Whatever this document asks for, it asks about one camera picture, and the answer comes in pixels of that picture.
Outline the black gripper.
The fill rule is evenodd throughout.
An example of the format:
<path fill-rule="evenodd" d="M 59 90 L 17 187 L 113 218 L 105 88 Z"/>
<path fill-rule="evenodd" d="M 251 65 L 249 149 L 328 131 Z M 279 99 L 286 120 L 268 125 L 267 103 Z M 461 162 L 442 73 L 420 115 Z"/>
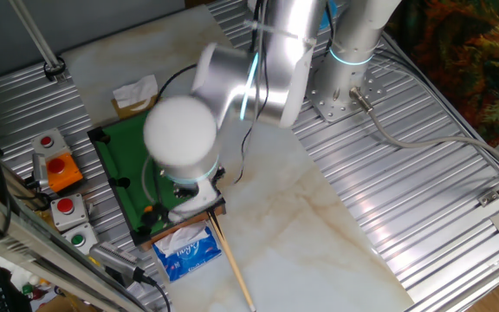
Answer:
<path fill-rule="evenodd" d="M 194 185 L 173 185 L 173 195 L 176 198 L 187 199 L 193 198 L 198 194 L 198 186 Z"/>

